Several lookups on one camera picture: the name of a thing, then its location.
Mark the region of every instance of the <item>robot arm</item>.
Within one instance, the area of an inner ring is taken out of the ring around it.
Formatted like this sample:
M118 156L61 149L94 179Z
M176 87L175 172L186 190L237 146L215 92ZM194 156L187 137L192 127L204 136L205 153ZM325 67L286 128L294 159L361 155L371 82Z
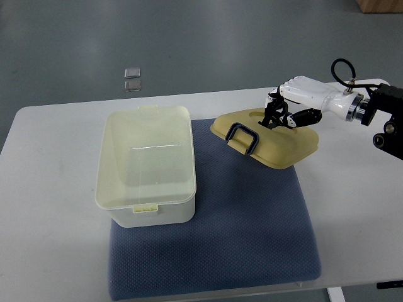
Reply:
M351 68L353 76L348 84L334 72L334 66L338 62L344 62ZM368 126L379 109L392 116L383 128L384 133L378 133L373 137L373 144L377 148L403 159L403 151L400 149L403 133L398 131L403 120L403 89L386 84L356 85L354 67L345 59L335 60L331 70L335 79L347 87L346 90L340 91L308 77L294 77L269 93L264 118L259 124L269 129L277 126L295 128L313 125L320 122L322 112L331 111L341 120L357 119L361 121L362 125ZM359 87L366 88L369 99L353 91L353 88ZM309 109L294 114L290 113L286 101L305 105Z

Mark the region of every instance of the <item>blue mat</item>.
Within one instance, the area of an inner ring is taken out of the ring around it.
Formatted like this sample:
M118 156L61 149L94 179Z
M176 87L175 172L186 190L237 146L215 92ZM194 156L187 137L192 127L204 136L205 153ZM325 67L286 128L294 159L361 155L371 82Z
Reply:
M187 223L110 234L113 300L317 279L315 235L293 167L241 155L192 121L196 213Z

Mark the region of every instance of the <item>small square object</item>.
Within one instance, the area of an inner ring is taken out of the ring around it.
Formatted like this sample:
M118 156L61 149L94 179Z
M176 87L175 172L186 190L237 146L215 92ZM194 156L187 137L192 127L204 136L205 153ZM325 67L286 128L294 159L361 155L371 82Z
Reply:
M126 68L126 70L125 70L125 78L126 79L131 79L133 77L140 77L140 67Z
M139 91L140 89L141 89L141 80L139 79L129 80L126 81L125 83L126 92Z

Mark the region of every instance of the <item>translucent plastic box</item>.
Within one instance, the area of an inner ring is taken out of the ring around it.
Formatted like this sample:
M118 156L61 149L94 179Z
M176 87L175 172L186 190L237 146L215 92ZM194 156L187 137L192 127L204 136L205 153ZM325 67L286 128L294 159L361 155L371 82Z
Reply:
M190 220L195 156L185 107L144 106L112 113L105 125L96 202L122 227Z

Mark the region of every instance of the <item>concrete floor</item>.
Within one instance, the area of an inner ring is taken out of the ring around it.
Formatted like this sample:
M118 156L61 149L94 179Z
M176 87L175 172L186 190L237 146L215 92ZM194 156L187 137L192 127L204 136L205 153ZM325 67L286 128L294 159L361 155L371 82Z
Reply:
M331 82L338 57L360 79L403 87L402 28L403 14L363 14L354 0L0 0L0 148L25 106L271 87L299 75ZM126 93L131 66L142 68L142 90ZM402 289L374 284L343 290L347 302L403 300Z

